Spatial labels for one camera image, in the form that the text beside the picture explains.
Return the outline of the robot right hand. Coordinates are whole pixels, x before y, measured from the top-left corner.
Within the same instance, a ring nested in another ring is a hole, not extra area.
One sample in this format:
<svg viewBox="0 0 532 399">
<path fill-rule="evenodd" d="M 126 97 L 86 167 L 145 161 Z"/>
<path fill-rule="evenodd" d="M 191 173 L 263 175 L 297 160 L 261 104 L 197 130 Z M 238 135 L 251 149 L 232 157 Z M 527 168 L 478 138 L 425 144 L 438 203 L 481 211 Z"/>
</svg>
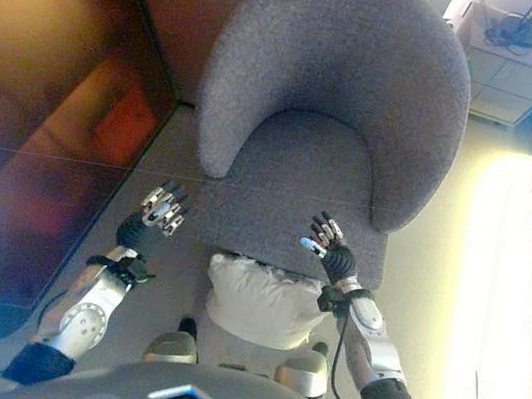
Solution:
<svg viewBox="0 0 532 399">
<path fill-rule="evenodd" d="M 301 237 L 300 245 L 321 262 L 329 283 L 357 278 L 356 258 L 347 244 L 344 233 L 327 211 L 314 215 L 310 225 L 313 236 Z"/>
</svg>

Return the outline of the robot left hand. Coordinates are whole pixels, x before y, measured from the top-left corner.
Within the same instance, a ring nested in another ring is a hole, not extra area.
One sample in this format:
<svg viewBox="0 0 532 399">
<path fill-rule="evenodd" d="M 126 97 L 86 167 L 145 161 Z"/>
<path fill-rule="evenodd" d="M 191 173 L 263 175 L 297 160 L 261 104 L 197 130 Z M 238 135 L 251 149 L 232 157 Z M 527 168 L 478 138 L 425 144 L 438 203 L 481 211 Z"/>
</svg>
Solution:
<svg viewBox="0 0 532 399">
<path fill-rule="evenodd" d="M 150 191 L 139 210 L 120 223 L 116 242 L 146 256 L 158 240 L 170 237 L 185 222 L 188 195 L 181 185 L 165 181 Z"/>
</svg>

